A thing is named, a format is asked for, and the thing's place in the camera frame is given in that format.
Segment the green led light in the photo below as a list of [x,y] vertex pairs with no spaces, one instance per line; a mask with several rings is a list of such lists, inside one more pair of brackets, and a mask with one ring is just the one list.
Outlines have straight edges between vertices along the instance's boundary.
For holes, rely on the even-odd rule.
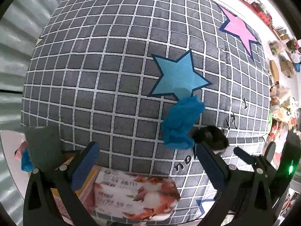
[[289,168],[289,170],[288,170],[289,174],[291,174],[291,173],[293,172],[293,169],[294,169],[294,167],[293,167],[293,166],[290,166],[290,168]]

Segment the crumpled blue cloth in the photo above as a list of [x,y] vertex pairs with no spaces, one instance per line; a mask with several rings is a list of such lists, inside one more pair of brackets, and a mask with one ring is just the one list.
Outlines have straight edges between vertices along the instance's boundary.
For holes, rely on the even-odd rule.
[[33,165],[28,154],[28,149],[24,150],[21,158],[21,170],[25,172],[31,172],[33,170]]
[[162,122],[163,140],[166,147],[169,149],[191,149],[194,146],[194,141],[187,137],[187,134],[204,109],[205,105],[198,101],[198,96],[177,102]]

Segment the pink star print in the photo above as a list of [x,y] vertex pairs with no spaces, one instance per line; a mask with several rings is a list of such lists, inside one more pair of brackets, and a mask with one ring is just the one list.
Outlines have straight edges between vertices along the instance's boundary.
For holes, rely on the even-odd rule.
[[260,43],[253,36],[253,34],[248,30],[245,22],[241,18],[234,16],[232,13],[230,13],[227,9],[223,7],[220,8],[228,17],[228,20],[221,26],[220,30],[229,32],[230,34],[233,34],[235,36],[239,36],[247,52],[252,57],[250,42],[256,44],[260,44]]

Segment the pink cloth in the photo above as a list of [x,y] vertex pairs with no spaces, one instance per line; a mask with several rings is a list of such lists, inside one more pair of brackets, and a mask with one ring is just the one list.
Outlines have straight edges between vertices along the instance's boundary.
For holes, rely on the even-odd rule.
[[16,150],[16,152],[15,152],[15,159],[16,160],[21,161],[23,152],[27,149],[27,146],[28,146],[27,142],[24,141],[20,145],[20,147]]

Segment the gray checkered fabric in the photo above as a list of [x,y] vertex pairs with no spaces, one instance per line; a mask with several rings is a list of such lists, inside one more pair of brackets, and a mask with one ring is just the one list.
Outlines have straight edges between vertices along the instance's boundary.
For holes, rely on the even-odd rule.
[[168,220],[149,224],[195,219],[196,199],[212,198],[215,190],[197,160],[185,164],[191,150],[163,144],[160,125],[176,101],[147,97],[160,77],[151,54],[177,59],[192,49],[195,70],[213,83],[194,92],[206,109],[193,128],[222,128],[231,143],[225,162],[252,170],[233,149],[263,149],[267,63],[262,46],[252,44],[253,61],[238,38],[219,31],[225,20],[212,0],[63,0],[34,49],[22,124],[58,126],[65,150],[96,141],[101,166],[172,177],[181,200]]

